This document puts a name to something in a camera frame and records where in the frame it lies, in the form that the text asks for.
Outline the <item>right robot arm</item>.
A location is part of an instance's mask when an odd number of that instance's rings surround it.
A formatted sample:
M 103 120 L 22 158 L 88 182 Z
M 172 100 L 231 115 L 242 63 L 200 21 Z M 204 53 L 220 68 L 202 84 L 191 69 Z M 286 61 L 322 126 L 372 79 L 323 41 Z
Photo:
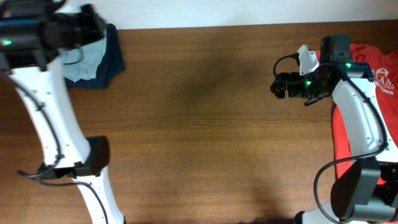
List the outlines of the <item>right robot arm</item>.
M 296 72 L 275 72 L 271 92 L 279 99 L 303 98 L 305 106 L 331 98 L 340 112 L 349 152 L 328 167 L 347 165 L 330 199 L 296 214 L 294 223 L 396 223 L 397 138 L 380 108 L 376 75 L 354 58 L 347 35 L 322 38 L 320 51 L 302 45 L 290 58 Z

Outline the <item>light blue t-shirt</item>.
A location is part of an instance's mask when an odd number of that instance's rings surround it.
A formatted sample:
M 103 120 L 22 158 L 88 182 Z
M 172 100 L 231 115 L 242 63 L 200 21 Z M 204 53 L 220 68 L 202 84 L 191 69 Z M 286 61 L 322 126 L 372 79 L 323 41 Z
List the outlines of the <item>light blue t-shirt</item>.
M 100 65 L 107 46 L 107 31 L 104 37 L 92 44 L 78 49 L 61 49 L 60 58 L 63 63 L 63 77 L 69 81 L 91 80 L 96 77 L 96 71 Z

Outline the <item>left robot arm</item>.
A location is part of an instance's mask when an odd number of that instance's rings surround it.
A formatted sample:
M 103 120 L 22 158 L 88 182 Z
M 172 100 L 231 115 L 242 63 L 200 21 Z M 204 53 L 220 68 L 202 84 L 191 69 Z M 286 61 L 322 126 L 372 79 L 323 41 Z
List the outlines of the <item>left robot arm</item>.
M 37 131 L 43 161 L 27 179 L 78 187 L 93 223 L 124 223 L 109 181 L 109 141 L 86 137 L 73 111 L 61 50 L 81 49 L 105 37 L 106 24 L 91 4 L 66 1 L 1 3 L 1 78 L 23 101 Z

